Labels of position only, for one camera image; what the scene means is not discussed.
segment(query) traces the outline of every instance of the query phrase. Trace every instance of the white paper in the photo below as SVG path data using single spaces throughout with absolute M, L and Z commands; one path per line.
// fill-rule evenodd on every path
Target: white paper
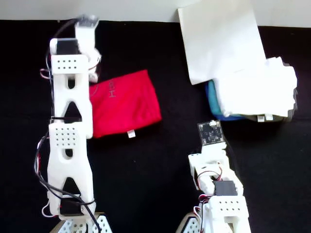
M 178 13 L 193 85 L 265 62 L 249 0 L 202 0 Z

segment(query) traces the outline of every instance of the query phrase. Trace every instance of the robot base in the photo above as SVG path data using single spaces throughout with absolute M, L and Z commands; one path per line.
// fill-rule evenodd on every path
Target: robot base
M 102 231 L 101 233 L 112 233 L 109 223 L 107 221 L 104 213 L 95 213 L 98 224 L 100 225 Z M 84 222 L 78 222 L 74 220 L 67 220 L 59 222 L 50 233 L 85 233 L 87 225 Z M 91 233 L 98 233 L 98 229 L 94 224 L 92 226 Z
M 176 231 L 176 233 L 200 233 L 200 223 L 194 213 L 187 214 Z

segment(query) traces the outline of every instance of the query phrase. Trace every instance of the white label tag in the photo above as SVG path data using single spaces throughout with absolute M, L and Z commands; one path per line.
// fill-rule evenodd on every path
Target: white label tag
M 136 137 L 135 135 L 135 130 L 130 130 L 127 132 L 127 135 L 128 135 L 128 138 L 133 138 L 133 137 Z
M 264 122 L 264 116 L 257 116 L 258 122 Z
M 273 115 L 271 114 L 266 114 L 266 120 L 273 120 Z

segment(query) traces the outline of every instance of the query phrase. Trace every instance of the white wall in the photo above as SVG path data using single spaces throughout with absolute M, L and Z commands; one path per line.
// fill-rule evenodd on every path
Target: white wall
M 199 0 L 0 0 L 0 19 L 68 19 L 82 13 L 101 20 L 178 22 L 178 7 Z M 262 26 L 311 27 L 311 0 L 251 0 Z

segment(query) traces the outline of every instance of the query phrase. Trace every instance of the circuit board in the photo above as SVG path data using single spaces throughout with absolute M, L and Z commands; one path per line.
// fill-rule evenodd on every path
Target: circuit board
M 223 130 L 220 121 L 212 120 L 198 124 L 202 146 L 224 142 Z

